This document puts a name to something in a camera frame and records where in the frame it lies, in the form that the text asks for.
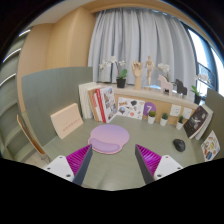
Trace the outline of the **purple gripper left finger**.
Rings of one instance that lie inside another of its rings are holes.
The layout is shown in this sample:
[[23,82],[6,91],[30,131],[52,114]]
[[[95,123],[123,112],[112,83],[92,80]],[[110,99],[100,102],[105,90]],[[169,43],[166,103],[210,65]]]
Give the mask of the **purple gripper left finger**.
[[91,157],[92,145],[87,145],[67,157],[59,155],[45,167],[45,170],[81,186]]

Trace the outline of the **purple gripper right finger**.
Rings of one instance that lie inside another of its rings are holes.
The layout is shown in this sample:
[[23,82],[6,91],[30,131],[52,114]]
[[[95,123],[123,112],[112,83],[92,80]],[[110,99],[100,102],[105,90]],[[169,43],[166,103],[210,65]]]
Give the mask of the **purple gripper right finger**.
[[152,183],[182,169],[171,156],[159,154],[136,144],[135,156],[145,184]]

